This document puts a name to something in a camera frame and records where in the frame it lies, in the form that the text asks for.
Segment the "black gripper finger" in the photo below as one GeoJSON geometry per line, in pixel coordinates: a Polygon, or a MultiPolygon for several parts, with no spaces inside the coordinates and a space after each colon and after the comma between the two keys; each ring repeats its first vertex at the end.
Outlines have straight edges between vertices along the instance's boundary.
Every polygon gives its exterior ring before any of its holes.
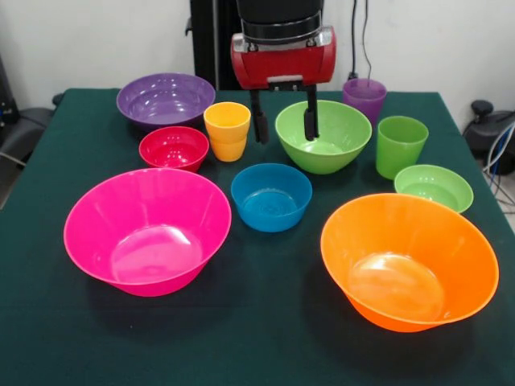
{"type": "Polygon", "coordinates": [[[307,93],[307,108],[303,114],[304,133],[308,141],[313,141],[319,136],[317,89],[315,84],[306,85],[304,88],[307,93]]]}
{"type": "Polygon", "coordinates": [[[269,141],[268,121],[261,108],[259,90],[251,89],[249,94],[255,140],[256,142],[265,145],[269,141]]]}

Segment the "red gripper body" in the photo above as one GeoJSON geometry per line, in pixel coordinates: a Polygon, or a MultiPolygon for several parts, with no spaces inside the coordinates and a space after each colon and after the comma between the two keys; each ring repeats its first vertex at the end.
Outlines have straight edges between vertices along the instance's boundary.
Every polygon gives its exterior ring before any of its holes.
{"type": "Polygon", "coordinates": [[[299,81],[303,85],[327,83],[336,64],[336,37],[317,35],[315,44],[306,40],[283,45],[260,45],[256,51],[243,35],[234,35],[231,61],[243,89],[268,89],[272,84],[299,81]]]}

